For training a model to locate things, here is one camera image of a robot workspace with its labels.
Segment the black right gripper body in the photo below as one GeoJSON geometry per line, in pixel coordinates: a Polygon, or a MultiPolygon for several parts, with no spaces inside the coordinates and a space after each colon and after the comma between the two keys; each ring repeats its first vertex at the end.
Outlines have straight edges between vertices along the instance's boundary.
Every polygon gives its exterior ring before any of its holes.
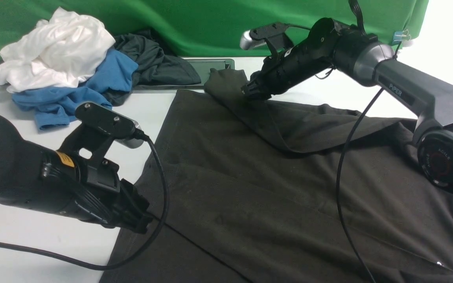
{"type": "Polygon", "coordinates": [[[268,100],[310,77],[331,68],[335,40],[306,39],[263,64],[262,70],[242,86],[249,100],[268,100]]]}

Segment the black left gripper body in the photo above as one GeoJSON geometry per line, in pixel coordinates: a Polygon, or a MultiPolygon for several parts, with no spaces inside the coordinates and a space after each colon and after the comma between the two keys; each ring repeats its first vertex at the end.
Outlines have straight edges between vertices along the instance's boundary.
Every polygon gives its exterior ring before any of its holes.
{"type": "MultiPolygon", "coordinates": [[[[143,131],[136,136],[147,141],[143,131]]],[[[78,206],[93,222],[146,233],[152,222],[146,212],[149,202],[132,183],[118,176],[119,165],[106,159],[114,142],[114,138],[81,124],[65,138],[58,152],[72,158],[77,166],[78,185],[73,186],[73,192],[78,206]]]]}

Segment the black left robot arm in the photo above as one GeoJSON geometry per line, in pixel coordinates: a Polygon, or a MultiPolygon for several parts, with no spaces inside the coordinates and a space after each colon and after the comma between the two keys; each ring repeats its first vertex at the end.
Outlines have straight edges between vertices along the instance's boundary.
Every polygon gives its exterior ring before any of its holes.
{"type": "Polygon", "coordinates": [[[0,116],[0,204],[146,233],[148,201],[105,158],[113,141],[81,124],[51,150],[0,116]]]}

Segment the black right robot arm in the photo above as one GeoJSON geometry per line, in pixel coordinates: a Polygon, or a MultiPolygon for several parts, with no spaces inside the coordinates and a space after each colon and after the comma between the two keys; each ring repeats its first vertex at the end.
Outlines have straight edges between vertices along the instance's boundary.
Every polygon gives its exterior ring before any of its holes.
{"type": "Polygon", "coordinates": [[[355,25],[321,18],[294,44],[290,24],[275,22],[245,31],[239,46],[268,46],[262,69],[241,88],[247,98],[267,100],[332,68],[365,87],[380,86],[418,118],[413,136],[427,179],[453,195],[453,85],[395,59],[392,47],[355,25]]]}

